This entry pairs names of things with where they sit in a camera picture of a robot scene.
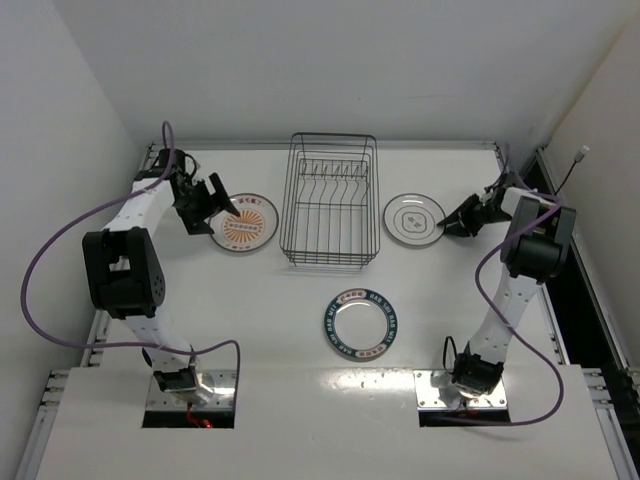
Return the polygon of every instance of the white wall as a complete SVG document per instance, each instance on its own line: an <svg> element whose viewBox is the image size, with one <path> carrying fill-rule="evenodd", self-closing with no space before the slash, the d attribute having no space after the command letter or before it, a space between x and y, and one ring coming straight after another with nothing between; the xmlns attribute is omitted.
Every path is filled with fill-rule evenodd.
<svg viewBox="0 0 640 480"><path fill-rule="evenodd" d="M547 150L556 181L591 148L564 188L615 315L640 365L640 13L623 31Z"/></svg>
<svg viewBox="0 0 640 480"><path fill-rule="evenodd" d="M156 139L509 140L522 159L639 0L54 0L125 125Z"/></svg>
<svg viewBox="0 0 640 480"><path fill-rule="evenodd" d="M157 127L161 119L156 120ZM50 0L0 2L0 479L12 479L47 373L77 352L27 326L19 288L58 227L130 187L136 148ZM80 240L88 221L36 272L33 313L50 332L84 340L92 320Z"/></svg>

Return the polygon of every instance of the metal wire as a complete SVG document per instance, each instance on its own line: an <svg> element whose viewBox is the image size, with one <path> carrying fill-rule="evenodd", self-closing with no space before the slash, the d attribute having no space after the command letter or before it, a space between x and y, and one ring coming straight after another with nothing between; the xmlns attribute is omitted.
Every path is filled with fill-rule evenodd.
<svg viewBox="0 0 640 480"><path fill-rule="evenodd" d="M376 257L377 150L371 135L293 135L280 247L294 265L362 268Z"/></svg>

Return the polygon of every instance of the metal base plate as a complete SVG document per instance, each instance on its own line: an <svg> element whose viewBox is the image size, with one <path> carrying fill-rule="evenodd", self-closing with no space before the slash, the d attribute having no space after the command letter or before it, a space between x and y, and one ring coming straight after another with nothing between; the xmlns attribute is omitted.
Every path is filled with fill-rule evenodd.
<svg viewBox="0 0 640 480"><path fill-rule="evenodd" d="M204 407L196 407L194 412L231 412L233 410L233 398L235 396L235 370L203 370L206 384L213 384L214 396ZM160 391L158 382L151 378L149 393L147 394L147 412L185 412L187 403L176 398L170 393Z"/></svg>
<svg viewBox="0 0 640 480"><path fill-rule="evenodd" d="M490 395L466 398L451 383L451 375L445 370L414 370L416 400L419 412L455 412L465 408L476 411L505 411L507 395L504 383L500 383Z"/></svg>

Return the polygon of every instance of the orange sunburst design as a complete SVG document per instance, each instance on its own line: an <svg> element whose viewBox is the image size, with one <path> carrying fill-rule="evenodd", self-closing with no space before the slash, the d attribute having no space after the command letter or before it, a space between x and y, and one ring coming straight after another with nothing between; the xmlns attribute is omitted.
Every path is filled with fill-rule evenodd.
<svg viewBox="0 0 640 480"><path fill-rule="evenodd" d="M222 231L233 243L251 243L264 232L264 218L255 210L240 209L240 218L227 215L222 223Z"/></svg>

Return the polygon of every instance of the white table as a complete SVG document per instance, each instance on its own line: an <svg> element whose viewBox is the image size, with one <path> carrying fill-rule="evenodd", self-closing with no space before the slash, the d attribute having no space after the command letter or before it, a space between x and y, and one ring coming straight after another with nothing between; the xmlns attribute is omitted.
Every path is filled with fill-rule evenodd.
<svg viewBox="0 0 640 480"><path fill-rule="evenodd" d="M281 209L286 150L191 153L229 192L259 193ZM499 172L493 150L381 148L379 162L382 207L420 192L451 211ZM383 231L380 254L361 272L310 274L289 264L277 236L238 257L206 236L188 237L168 213L154 244L176 328L196 349L227 338L242 348L235 428L140 428L150 371L138 349L107 350L100 368L72 371L38 478L616 478L578 367L562 367L565 403L542 424L419 428L411 370L439 368L444 337L463 347L478 328L488 307L473 272L505 232L487 226L475 239L410 250ZM499 262L490 262L490 293L499 275ZM395 343L366 370L337 355L322 331L328 302L355 287L384 295L398 316ZM133 339L112 323L109 340ZM539 299L520 331L554 355ZM234 350L202 361L233 368ZM514 420L555 401L548 367L515 341L504 378Z"/></svg>

